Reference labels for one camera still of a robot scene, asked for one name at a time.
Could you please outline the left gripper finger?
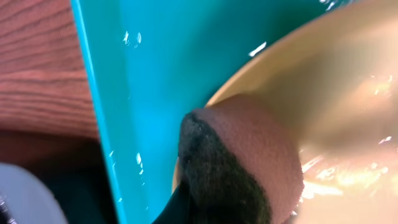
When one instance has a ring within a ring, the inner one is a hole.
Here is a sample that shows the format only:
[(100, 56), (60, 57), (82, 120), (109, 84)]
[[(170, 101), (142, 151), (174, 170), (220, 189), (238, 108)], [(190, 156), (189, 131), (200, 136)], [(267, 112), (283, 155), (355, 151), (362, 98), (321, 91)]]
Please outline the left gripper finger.
[(177, 186), (166, 206), (152, 224), (191, 223), (191, 196), (189, 186), (182, 182)]

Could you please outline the green scrubbing sponge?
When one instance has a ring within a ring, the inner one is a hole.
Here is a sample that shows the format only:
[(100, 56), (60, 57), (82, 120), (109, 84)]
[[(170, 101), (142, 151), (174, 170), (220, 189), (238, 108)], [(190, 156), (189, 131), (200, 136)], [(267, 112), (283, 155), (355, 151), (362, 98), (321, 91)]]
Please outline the green scrubbing sponge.
[(247, 95), (184, 116), (178, 176), (193, 202), (191, 223), (282, 224), (303, 191), (297, 148)]

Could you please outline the yellow-green plate top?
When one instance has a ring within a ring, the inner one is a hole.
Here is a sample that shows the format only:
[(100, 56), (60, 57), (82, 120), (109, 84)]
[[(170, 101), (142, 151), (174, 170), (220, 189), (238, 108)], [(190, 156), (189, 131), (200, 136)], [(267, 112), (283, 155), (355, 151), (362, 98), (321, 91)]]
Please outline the yellow-green plate top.
[(397, 222), (397, 2), (362, 1), (269, 47), (204, 108), (247, 95), (297, 148), (303, 191), (284, 223)]

